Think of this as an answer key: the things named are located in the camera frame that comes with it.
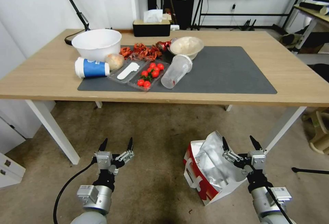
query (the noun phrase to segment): gray desk mat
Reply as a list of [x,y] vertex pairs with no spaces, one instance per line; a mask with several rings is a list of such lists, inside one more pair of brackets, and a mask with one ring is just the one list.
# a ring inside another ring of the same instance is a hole
[[[166,52],[162,59],[171,62],[173,55]],[[85,78],[80,91],[139,91],[127,84],[108,79]],[[192,70],[173,89],[158,80],[150,92],[172,93],[234,93],[276,94],[277,91],[251,60],[242,47],[206,46],[193,60]]]

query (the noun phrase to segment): plastic food container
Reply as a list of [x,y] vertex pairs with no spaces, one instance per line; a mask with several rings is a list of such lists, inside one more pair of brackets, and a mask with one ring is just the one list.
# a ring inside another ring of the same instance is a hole
[[187,55],[193,60],[204,46],[203,41],[197,37],[181,37],[173,41],[169,49],[175,55]]
[[120,52],[121,37],[115,30],[90,30],[74,37],[72,46],[78,50],[81,57],[104,62],[106,55]]
[[[131,63],[136,63],[138,64],[139,68],[137,69],[137,71],[131,71],[124,79],[118,79],[118,75],[120,75],[121,72],[123,72]],[[125,60],[123,66],[118,69],[118,70],[114,70],[114,71],[111,71],[110,74],[108,75],[108,78],[113,80],[113,81],[116,81],[118,83],[122,83],[122,84],[125,84],[127,83],[130,79],[132,79],[137,73],[140,72],[141,69],[143,69],[144,65],[146,64],[145,61],[137,61],[137,60],[130,60],[130,59],[127,59]]]
[[164,76],[161,83],[168,89],[172,89],[186,73],[192,69],[192,60],[186,55],[176,55]]
[[[147,70],[150,67],[150,64],[151,63],[155,63],[156,65],[159,64],[159,63],[161,63],[161,64],[163,64],[164,69],[159,72],[159,75],[158,75],[157,78],[152,79],[150,81],[151,85],[150,85],[149,88],[144,88],[144,87],[138,86],[137,85],[137,82],[138,82],[139,79],[141,79],[141,73],[142,73],[142,71]],[[131,78],[131,80],[128,82],[128,85],[129,86],[132,86],[132,87],[134,87],[136,89],[142,90],[142,91],[149,91],[155,85],[155,83],[157,82],[157,80],[159,80],[163,76],[163,74],[169,68],[169,66],[170,66],[169,63],[165,63],[162,60],[158,60],[158,59],[155,60],[155,61],[153,61],[153,62],[147,62],[146,65],[144,65],[142,68],[140,68],[140,70]]]

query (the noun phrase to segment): clear plastic tray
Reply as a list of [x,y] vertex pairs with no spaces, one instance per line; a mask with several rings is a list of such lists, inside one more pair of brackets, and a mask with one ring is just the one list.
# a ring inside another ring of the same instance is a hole
[[[156,65],[158,65],[159,63],[161,63],[161,64],[163,64],[164,69],[159,72],[159,76],[157,78],[152,79],[150,81],[151,85],[150,85],[149,88],[144,88],[144,87],[138,86],[137,85],[137,82],[138,82],[139,79],[141,79],[141,73],[142,73],[142,71],[147,70],[150,67],[150,64],[151,63],[155,63]],[[137,73],[128,81],[128,85],[129,86],[132,86],[132,87],[134,87],[136,89],[142,90],[142,91],[149,91],[154,86],[154,84],[156,83],[156,81],[159,80],[163,76],[163,74],[166,72],[166,70],[168,69],[169,66],[170,66],[169,63],[163,62],[162,60],[159,60],[159,59],[157,59],[157,60],[155,60],[153,62],[147,62],[143,67],[140,67],[139,70],[137,71]]]
[[[117,76],[125,69],[128,67],[128,65],[130,65],[130,63],[132,62],[135,62],[139,65],[139,69],[137,71],[132,71],[128,74],[128,76],[126,76],[124,79],[122,80],[119,80],[117,79]],[[114,71],[111,71],[110,74],[107,76],[109,79],[113,80],[113,81],[116,81],[118,83],[122,83],[122,84],[125,84],[127,83],[130,79],[132,79],[143,67],[144,65],[146,64],[147,62],[145,61],[137,61],[137,60],[130,60],[130,59],[127,59],[125,60],[125,62],[123,63],[123,66],[118,69],[118,70],[114,70]]]

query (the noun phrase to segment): small bowl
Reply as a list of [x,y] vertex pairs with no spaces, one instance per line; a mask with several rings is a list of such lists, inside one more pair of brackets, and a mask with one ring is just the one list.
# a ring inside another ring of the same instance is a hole
[[89,60],[105,61],[108,54],[118,54],[122,35],[115,30],[99,29],[78,34],[72,40],[81,57]]
[[204,46],[203,41],[197,37],[181,37],[171,43],[169,51],[174,55],[186,55],[193,60]]

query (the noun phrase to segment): wooden table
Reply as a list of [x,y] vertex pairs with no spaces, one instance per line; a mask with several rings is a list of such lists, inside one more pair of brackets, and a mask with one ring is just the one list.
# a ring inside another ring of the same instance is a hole
[[66,30],[0,80],[0,98],[25,99],[73,164],[79,156],[40,100],[146,103],[244,104],[287,106],[262,142],[269,151],[306,106],[329,106],[329,84],[266,32],[172,31],[170,37],[122,34],[122,45],[154,44],[174,37],[196,36],[206,46],[242,46],[277,90],[277,94],[204,94],[78,91],[78,52],[64,43]]
[[303,44],[305,43],[309,35],[312,33],[317,23],[323,24],[325,26],[329,26],[329,15],[321,15],[316,10],[303,8],[298,5],[294,5],[294,8],[299,10],[302,14],[312,18],[308,28],[303,33],[302,37],[297,42],[296,46],[292,49],[293,54],[298,54],[299,50],[302,48]]

